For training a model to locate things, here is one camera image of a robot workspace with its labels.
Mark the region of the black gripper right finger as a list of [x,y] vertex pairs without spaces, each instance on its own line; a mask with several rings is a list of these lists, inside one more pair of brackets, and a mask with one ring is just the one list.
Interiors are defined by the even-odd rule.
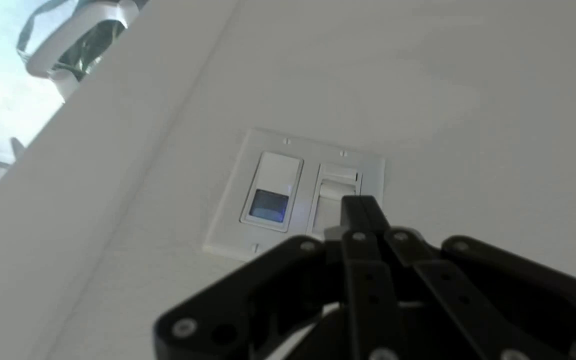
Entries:
[[384,243],[479,360],[576,360],[576,278],[470,237]]

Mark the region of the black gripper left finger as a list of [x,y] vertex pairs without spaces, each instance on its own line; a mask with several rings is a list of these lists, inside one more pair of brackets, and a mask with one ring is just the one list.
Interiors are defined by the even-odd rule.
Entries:
[[343,235],[292,237],[154,324],[156,360],[398,360],[398,311],[371,197],[343,203]]

